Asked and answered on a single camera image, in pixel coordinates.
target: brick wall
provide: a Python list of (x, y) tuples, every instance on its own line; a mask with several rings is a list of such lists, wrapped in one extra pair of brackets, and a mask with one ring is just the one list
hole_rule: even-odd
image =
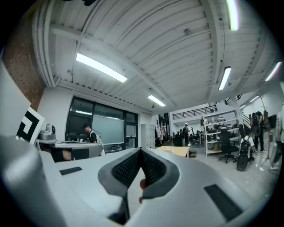
[(3, 53), (3, 62), (16, 85), (38, 109), (45, 84), (40, 76), (32, 41), (32, 16), (26, 15), (15, 27)]

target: metal shelving unit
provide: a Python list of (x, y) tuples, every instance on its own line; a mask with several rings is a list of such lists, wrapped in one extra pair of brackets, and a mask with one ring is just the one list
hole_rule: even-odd
[[(216, 117), (216, 116), (219, 117), (219, 116), (222, 116), (222, 115), (228, 114), (228, 113), (234, 113), (235, 116), (231, 119), (226, 119), (225, 121), (221, 121), (221, 122), (217, 122), (214, 119), (214, 117)], [(223, 111), (223, 112), (214, 112), (214, 113), (210, 113), (210, 114), (209, 113), (203, 114), (201, 118), (202, 118), (202, 121), (203, 121), (203, 128), (204, 128), (204, 134), (205, 134), (205, 153), (206, 153), (206, 156), (208, 154), (221, 153), (222, 152), (221, 150), (218, 150), (218, 151), (208, 150), (208, 144), (220, 143), (219, 141), (208, 141), (207, 140), (207, 136), (217, 135), (217, 134), (220, 134), (221, 132), (208, 133), (207, 130), (206, 130), (206, 127), (208, 126), (209, 128), (213, 128), (213, 125), (224, 124), (224, 123), (227, 123), (227, 122), (235, 121), (235, 122), (237, 122), (237, 128), (229, 129), (228, 132), (238, 132), (238, 130), (239, 130), (239, 118), (237, 116), (237, 109), (232, 109), (232, 110)], [(207, 119), (209, 121), (213, 121), (213, 123), (205, 124), (205, 119)], [(232, 138), (230, 138), (230, 141), (239, 140), (240, 138), (241, 138), (240, 136), (232, 137)]]

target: black office chair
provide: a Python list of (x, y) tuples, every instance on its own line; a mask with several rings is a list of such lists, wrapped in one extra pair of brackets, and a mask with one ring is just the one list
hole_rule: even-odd
[(173, 138), (173, 143), (175, 147), (182, 147), (182, 138), (176, 135), (176, 137)]
[(221, 133), (219, 135), (221, 139), (221, 151), (223, 153), (226, 153), (226, 155), (224, 157), (221, 157), (219, 160), (227, 158), (226, 163), (228, 163), (229, 158), (235, 159), (235, 156), (232, 155), (231, 152), (239, 151), (239, 148), (235, 146), (235, 142), (234, 146), (231, 146), (229, 132), (227, 129), (221, 129)]

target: fluorescent ceiling light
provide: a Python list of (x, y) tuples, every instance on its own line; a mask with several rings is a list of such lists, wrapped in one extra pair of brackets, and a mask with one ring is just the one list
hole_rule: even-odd
[(226, 85), (226, 82), (227, 82), (227, 80), (228, 80), (228, 78), (229, 78), (231, 69), (232, 69), (232, 68), (231, 68), (230, 66), (229, 66), (229, 67), (225, 67), (224, 73), (223, 73), (223, 79), (222, 79), (222, 82), (221, 82), (221, 84), (220, 84), (219, 90), (223, 90), (223, 89), (224, 89), (224, 87), (225, 87), (225, 85)]
[(107, 118), (115, 119), (115, 120), (120, 120), (119, 118), (116, 118), (116, 117), (107, 117)]
[(86, 115), (92, 115), (92, 113), (88, 113), (88, 112), (84, 112), (84, 111), (80, 111), (80, 110), (76, 110), (76, 113), (79, 113), (79, 114), (86, 114)]
[(278, 62), (278, 63), (275, 65), (275, 68), (272, 70), (272, 72), (269, 74), (269, 76), (266, 78), (265, 81), (270, 80), (270, 79), (274, 76), (274, 74), (276, 73), (276, 71), (277, 71), (278, 68), (280, 67), (281, 63), (282, 63), (282, 62)]
[(237, 3), (235, 0), (226, 0), (228, 12), (229, 12), (229, 20), (230, 20), (230, 29), (231, 31), (239, 30), (239, 16)]
[(88, 58), (87, 56), (84, 56), (82, 54), (77, 54), (76, 60), (78, 62), (82, 62), (88, 66), (93, 67), (94, 69), (97, 69), (105, 74), (108, 74), (109, 76), (119, 80), (120, 82), (124, 82), (127, 80), (126, 77), (122, 76), (121, 74), (119, 74), (118, 72), (112, 70), (111, 68), (103, 65), (102, 63), (99, 63), (91, 58)]
[(258, 97), (259, 97), (259, 95), (258, 95), (258, 96), (256, 96), (255, 98), (253, 98), (250, 102), (252, 102), (252, 101), (256, 100)]
[(153, 100), (155, 103), (159, 104), (160, 106), (165, 106), (164, 103), (162, 103), (160, 100), (155, 98), (153, 95), (148, 96), (149, 99)]

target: floor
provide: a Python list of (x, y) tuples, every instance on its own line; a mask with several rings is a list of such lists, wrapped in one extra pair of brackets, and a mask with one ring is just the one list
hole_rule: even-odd
[[(173, 146), (173, 143), (167, 141), (164, 145)], [(269, 170), (270, 161), (265, 161), (267, 152), (262, 155), (254, 154), (255, 160), (251, 164), (248, 164), (245, 171), (240, 172), (237, 170), (237, 165), (236, 163), (233, 163), (232, 159), (229, 159), (227, 164), (224, 159), (221, 161), (219, 160), (220, 157), (224, 156), (222, 153), (211, 154), (206, 157), (204, 144), (198, 146), (196, 144), (191, 145), (191, 149), (196, 150), (197, 152), (196, 160), (206, 163), (217, 170), (221, 175), (234, 182), (238, 187), (246, 191), (253, 201), (259, 200), (265, 196), (270, 196), (273, 193), (279, 171)], [(267, 135), (264, 135), (264, 149), (268, 151)], [(142, 196), (142, 189), (140, 188), (139, 183), (144, 178), (145, 175), (142, 169), (140, 169), (138, 175), (128, 189), (130, 216), (139, 209), (139, 197)]]

